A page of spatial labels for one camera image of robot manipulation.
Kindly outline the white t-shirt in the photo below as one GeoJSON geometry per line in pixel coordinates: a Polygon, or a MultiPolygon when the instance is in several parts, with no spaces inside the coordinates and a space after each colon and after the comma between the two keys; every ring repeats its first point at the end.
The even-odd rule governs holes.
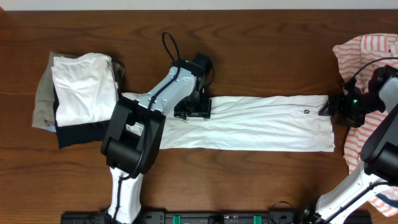
{"type": "Polygon", "coordinates": [[[213,97],[211,116],[168,114],[161,149],[332,152],[331,120],[319,116],[325,95],[213,97]]]}

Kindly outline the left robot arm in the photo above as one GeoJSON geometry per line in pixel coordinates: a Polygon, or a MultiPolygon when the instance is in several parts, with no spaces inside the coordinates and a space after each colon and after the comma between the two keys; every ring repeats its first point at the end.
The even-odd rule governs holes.
{"type": "Polygon", "coordinates": [[[178,59],[151,91],[135,100],[118,100],[101,145],[113,179],[108,223],[133,223],[140,213],[143,176],[159,153],[166,116],[210,118],[205,87],[212,68],[202,54],[192,61],[178,59]]]}

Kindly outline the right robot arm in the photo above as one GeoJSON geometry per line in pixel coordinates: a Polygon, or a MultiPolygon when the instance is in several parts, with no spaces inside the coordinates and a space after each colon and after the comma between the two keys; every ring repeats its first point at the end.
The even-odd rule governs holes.
{"type": "Polygon", "coordinates": [[[354,172],[318,199],[310,223],[344,223],[370,198],[397,186],[397,78],[388,79],[379,96],[388,115],[365,142],[354,172]]]}

